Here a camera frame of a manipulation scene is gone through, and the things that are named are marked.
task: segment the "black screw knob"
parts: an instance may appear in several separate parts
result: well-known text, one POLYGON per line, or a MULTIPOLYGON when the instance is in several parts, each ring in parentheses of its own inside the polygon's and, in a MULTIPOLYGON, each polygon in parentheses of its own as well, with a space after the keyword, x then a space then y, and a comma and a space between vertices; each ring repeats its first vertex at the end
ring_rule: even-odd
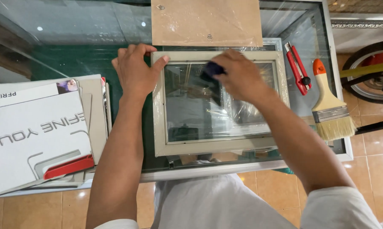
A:
POLYGON ((307 77, 307 76, 303 77, 303 78, 302 78, 302 83, 303 83, 304 85, 309 85, 309 84, 310 84, 310 78, 307 77))

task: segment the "metal ferrule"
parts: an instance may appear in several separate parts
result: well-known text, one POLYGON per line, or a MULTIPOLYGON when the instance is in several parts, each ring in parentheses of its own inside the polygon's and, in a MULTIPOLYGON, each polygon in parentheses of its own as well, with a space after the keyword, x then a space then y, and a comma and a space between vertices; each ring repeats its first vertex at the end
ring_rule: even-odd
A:
POLYGON ((347 106, 340 106, 340 107, 334 107, 331 109, 314 111, 312 112, 312 114, 313 114, 314 122, 316 123, 350 116, 347 106))

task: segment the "hand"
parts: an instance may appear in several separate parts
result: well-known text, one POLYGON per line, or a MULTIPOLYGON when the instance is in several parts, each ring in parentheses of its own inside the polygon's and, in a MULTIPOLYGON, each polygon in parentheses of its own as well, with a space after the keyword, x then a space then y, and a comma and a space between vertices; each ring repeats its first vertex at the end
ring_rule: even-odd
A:
POLYGON ((167 64, 169 57, 163 56, 150 68, 143 56, 150 56, 157 49, 146 44, 130 44, 127 49, 118 49, 118 57, 112 60, 119 82, 123 90, 123 98, 145 101, 146 96, 153 91, 159 74, 167 64))
POLYGON ((225 69, 226 75, 214 77, 235 99, 254 103, 255 98, 269 91, 270 87, 262 79, 257 66, 240 52, 227 49, 212 61, 225 69))

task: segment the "wheel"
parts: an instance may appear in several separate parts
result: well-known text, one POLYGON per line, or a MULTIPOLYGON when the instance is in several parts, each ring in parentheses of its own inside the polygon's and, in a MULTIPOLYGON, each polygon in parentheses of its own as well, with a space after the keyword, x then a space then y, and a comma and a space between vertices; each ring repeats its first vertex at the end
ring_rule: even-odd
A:
MULTIPOLYGON (((358 66, 383 63, 383 42, 368 45, 354 53, 343 66, 343 70, 358 66)), ((341 83, 348 82, 353 77, 341 78, 341 83)), ((348 92, 362 100, 383 104, 383 73, 377 77, 345 88, 348 92)))

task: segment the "white picture frame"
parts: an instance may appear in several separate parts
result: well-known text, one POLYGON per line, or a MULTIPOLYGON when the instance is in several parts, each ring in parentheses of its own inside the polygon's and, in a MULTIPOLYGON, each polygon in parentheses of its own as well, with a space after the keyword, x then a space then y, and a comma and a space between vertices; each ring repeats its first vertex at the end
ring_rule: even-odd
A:
MULTIPOLYGON (((170 57, 168 64, 201 64, 208 62, 221 51, 163 51, 151 53, 153 65, 160 57, 170 57)), ((282 51, 244 51, 241 52, 247 59, 256 61, 275 61, 279 94, 287 106, 289 96, 286 83, 285 65, 282 51)), ((166 96, 164 91, 164 70, 161 71, 155 90, 152 93, 153 100, 153 128, 155 140, 155 156, 169 156, 182 154, 200 154, 208 152, 225 152, 237 149, 260 149, 276 146, 274 139, 269 135, 246 135, 238 137, 225 137, 213 139, 201 139, 190 141, 168 142, 166 120, 166 96)))

